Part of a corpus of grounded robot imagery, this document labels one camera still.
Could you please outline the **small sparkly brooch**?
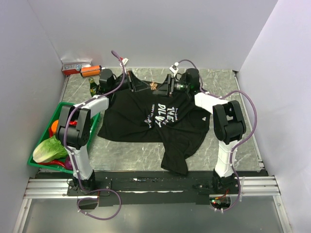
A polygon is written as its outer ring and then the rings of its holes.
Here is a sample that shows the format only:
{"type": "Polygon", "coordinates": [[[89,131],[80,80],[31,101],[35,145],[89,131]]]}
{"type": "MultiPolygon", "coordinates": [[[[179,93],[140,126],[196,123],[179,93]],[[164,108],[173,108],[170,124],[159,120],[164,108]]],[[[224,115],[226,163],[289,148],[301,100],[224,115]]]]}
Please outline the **small sparkly brooch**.
{"type": "Polygon", "coordinates": [[[154,91],[154,90],[157,89],[158,83],[151,82],[151,83],[149,83],[149,85],[150,85],[150,89],[151,89],[152,91],[154,91]]]}

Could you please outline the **black printed t-shirt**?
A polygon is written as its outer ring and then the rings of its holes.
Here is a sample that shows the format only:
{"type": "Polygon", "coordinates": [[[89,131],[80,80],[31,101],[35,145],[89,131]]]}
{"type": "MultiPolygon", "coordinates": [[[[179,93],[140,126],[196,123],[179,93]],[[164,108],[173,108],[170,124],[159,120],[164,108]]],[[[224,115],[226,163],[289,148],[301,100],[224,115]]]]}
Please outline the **black printed t-shirt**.
{"type": "Polygon", "coordinates": [[[163,97],[151,89],[119,90],[104,112],[98,136],[115,142],[162,143],[161,168],[187,175],[186,159],[200,148],[209,121],[210,112],[197,107],[186,93],[163,97]]]}

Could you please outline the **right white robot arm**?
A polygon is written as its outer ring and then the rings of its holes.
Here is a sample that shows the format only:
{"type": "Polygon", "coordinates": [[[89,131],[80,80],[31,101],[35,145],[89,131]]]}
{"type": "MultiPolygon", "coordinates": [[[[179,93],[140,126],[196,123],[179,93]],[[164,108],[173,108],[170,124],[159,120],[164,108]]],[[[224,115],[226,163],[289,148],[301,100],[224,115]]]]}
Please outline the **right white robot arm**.
{"type": "Polygon", "coordinates": [[[238,175],[234,168],[237,148],[242,144],[246,133],[246,123],[240,103],[228,101],[223,97],[212,95],[202,88],[199,70],[189,68],[178,79],[177,65],[170,68],[163,83],[150,84],[153,94],[172,97],[178,92],[190,94],[194,103],[213,117],[214,134],[219,142],[217,163],[213,171],[212,188],[217,193],[224,193],[239,186],[238,175]]]}

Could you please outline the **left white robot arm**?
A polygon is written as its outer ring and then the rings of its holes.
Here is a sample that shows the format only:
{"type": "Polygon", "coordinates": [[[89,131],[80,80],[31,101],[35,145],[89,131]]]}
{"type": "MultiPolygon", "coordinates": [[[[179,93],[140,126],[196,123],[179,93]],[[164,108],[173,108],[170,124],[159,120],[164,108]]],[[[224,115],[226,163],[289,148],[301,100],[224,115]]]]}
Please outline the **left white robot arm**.
{"type": "Polygon", "coordinates": [[[81,69],[82,76],[92,78],[98,75],[99,84],[92,90],[91,99],[61,108],[56,138],[65,147],[73,167],[73,186],[85,195],[96,192],[95,172],[89,163],[87,144],[90,138],[90,121],[109,107],[109,97],[117,91],[138,92],[152,87],[151,81],[137,78],[129,70],[123,70],[116,77],[108,68],[90,67],[81,69]]]}

